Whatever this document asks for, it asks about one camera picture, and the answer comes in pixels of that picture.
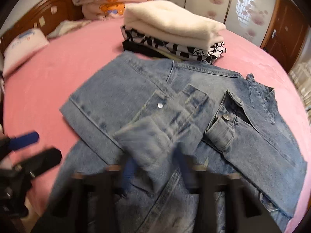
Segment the pink bedsheet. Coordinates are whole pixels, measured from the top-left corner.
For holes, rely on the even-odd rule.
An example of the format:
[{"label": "pink bedsheet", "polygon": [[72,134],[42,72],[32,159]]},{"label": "pink bedsheet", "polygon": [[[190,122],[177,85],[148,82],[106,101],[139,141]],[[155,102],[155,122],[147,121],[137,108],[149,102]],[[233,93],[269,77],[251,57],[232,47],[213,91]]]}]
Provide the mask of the pink bedsheet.
[{"label": "pink bedsheet", "polygon": [[[36,130],[40,141],[10,155],[13,163],[50,146],[62,151],[63,159],[78,137],[66,124],[59,108],[84,81],[122,52],[122,19],[93,22],[52,43],[16,71],[5,85],[4,128],[9,136]],[[230,31],[221,34],[227,53],[217,66],[253,73],[256,81],[275,88],[280,114],[293,132],[306,161],[311,159],[311,134],[307,115],[293,84],[279,63],[252,43]],[[29,199],[41,214],[59,168],[33,181]],[[311,189],[311,169],[287,231],[292,232],[307,208]]]}]

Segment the wooden headboard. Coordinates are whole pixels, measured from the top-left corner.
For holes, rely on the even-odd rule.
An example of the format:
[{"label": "wooden headboard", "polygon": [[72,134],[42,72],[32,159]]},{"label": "wooden headboard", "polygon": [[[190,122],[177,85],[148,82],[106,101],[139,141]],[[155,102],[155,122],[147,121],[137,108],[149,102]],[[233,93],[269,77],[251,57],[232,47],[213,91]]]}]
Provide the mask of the wooden headboard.
[{"label": "wooden headboard", "polygon": [[82,6],[71,0],[42,0],[0,37],[0,52],[3,54],[12,40],[28,29],[37,27],[48,35],[61,21],[82,18]]}]

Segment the denim jacket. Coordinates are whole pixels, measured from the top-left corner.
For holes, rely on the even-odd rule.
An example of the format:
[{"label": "denim jacket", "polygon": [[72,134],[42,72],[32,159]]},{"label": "denim jacket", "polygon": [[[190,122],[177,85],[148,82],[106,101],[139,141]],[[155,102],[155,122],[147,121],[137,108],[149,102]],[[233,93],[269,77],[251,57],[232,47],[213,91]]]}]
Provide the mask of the denim jacket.
[{"label": "denim jacket", "polygon": [[[280,116],[274,89],[201,62],[140,60],[124,52],[85,82],[61,108],[81,137],[52,196],[74,171],[93,174],[128,151],[141,166],[128,198],[116,202],[122,232],[191,232],[197,196],[172,164],[183,153],[221,174],[239,172],[279,227],[293,217],[306,162]],[[223,194],[217,196],[219,231]]]}]

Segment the folded white fleece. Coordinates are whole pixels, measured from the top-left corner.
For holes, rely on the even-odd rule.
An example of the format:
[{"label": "folded white fleece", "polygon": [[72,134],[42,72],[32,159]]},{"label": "folded white fleece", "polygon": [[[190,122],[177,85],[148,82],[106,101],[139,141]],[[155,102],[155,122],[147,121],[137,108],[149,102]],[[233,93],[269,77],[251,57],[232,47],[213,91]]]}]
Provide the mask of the folded white fleece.
[{"label": "folded white fleece", "polygon": [[192,14],[172,2],[154,0],[131,4],[124,12],[127,29],[184,46],[208,50],[224,39],[218,34],[223,23]]}]

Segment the black and white patterned garment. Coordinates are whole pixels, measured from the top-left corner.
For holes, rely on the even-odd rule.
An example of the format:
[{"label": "black and white patterned garment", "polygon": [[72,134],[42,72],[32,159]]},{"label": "black and white patterned garment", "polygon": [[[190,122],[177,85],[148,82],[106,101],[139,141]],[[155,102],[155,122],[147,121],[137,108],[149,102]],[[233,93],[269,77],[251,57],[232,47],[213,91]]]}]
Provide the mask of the black and white patterned garment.
[{"label": "black and white patterned garment", "polygon": [[182,46],[162,41],[143,33],[139,33],[135,29],[125,29],[125,25],[122,26],[121,30],[126,41],[160,49],[164,52],[174,54],[182,60],[195,60],[205,63],[213,63],[220,57],[221,54],[227,51],[227,49],[223,46],[225,44],[224,42],[214,44],[209,50],[203,50],[195,47]]}]

